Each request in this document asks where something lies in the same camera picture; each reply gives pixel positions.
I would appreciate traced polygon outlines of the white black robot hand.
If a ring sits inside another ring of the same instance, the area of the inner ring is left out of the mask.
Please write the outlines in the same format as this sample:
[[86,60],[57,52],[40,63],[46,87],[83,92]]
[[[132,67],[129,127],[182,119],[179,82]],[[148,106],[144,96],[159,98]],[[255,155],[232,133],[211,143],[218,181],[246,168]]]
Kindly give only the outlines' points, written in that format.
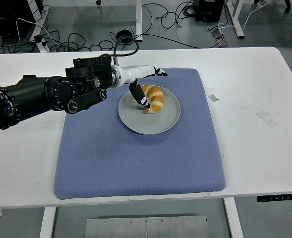
[[124,84],[129,84],[129,90],[136,100],[136,102],[145,108],[150,108],[146,96],[142,90],[142,87],[138,84],[139,78],[145,78],[149,76],[167,76],[168,74],[160,68],[155,68],[151,65],[143,66],[129,66],[120,67],[118,65],[112,65],[112,85],[111,88],[119,88]]

